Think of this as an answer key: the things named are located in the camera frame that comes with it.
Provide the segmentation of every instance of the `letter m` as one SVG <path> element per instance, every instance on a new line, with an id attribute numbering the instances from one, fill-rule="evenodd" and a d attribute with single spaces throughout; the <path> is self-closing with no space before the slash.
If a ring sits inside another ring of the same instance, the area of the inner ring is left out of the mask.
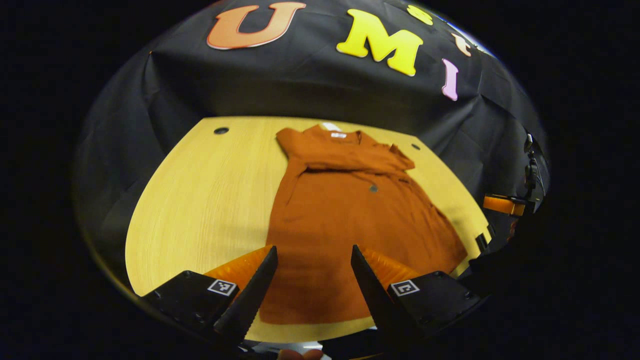
<path id="1" fill-rule="evenodd" d="M 364 42 L 368 40 L 373 60 L 381 61 L 395 50 L 393 57 L 387 60 L 387 65 L 403 74 L 415 75 L 413 65 L 418 46 L 424 43 L 418 35 L 400 30 L 389 36 L 377 16 L 356 9 L 349 9 L 347 13 L 353 17 L 353 24 L 347 40 L 336 46 L 339 52 L 363 58 L 368 54 L 364 47 Z"/>

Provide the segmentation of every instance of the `finger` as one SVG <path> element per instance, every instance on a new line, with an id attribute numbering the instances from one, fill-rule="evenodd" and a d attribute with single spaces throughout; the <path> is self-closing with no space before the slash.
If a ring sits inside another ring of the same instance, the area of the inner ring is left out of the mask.
<path id="1" fill-rule="evenodd" d="M 323 355 L 324 354 L 322 351 L 314 348 L 305 352 L 302 358 L 303 360 L 320 360 L 320 358 L 322 358 Z"/>
<path id="2" fill-rule="evenodd" d="M 307 360 L 302 357 L 299 352 L 295 352 L 293 350 L 289 350 L 288 348 L 283 348 L 278 353 L 278 359 L 276 360 Z"/>

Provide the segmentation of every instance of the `wooden table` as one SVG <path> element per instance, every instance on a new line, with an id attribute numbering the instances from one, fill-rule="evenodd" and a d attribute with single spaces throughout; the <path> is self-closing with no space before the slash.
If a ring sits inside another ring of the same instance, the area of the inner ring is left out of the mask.
<path id="1" fill-rule="evenodd" d="M 269 216 L 287 157 L 276 141 L 285 128 L 302 131 L 326 120 L 284 117 L 202 119 L 167 155 L 145 188 L 129 224 L 125 258 L 133 290 L 146 295 L 183 270 L 207 272 L 265 245 Z M 491 237 L 488 222 L 458 178 L 416 137 L 375 127 L 331 122 L 395 143 L 415 163 L 407 173 L 451 221 L 468 257 L 475 238 Z M 215 129 L 227 127 L 217 135 Z M 371 317 L 319 325 L 273 325 L 256 316 L 246 339 L 275 343 L 344 336 L 374 325 Z"/>

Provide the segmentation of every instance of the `orange strap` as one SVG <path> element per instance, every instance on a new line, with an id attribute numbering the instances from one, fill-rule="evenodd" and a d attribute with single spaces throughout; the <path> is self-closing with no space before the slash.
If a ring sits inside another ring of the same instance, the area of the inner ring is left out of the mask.
<path id="1" fill-rule="evenodd" d="M 369 356 L 365 356 L 365 357 L 359 357 L 359 358 L 357 358 L 357 359 L 351 359 L 351 360 L 364 360 L 364 359 L 370 359 L 370 358 L 372 358 L 372 357 L 376 357 L 376 356 L 381 355 L 381 354 L 382 354 L 382 353 L 380 353 L 380 354 L 373 354 L 373 355 L 369 355 Z"/>
<path id="2" fill-rule="evenodd" d="M 518 204 L 512 200 L 500 197 L 484 196 L 483 207 L 485 209 L 521 217 L 522 214 L 524 214 L 525 204 Z"/>

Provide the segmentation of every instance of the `orange shirt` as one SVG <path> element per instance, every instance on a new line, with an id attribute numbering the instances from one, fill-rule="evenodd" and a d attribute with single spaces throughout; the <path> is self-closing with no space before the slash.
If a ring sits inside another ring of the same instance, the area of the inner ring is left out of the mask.
<path id="1" fill-rule="evenodd" d="M 263 322 L 331 323 L 369 316 L 351 270 L 353 244 L 426 274 L 452 272 L 467 256 L 448 219 L 404 171 L 396 145 L 361 131 L 314 126 L 277 134 L 289 164 L 271 210 L 267 245 L 278 270 Z"/>

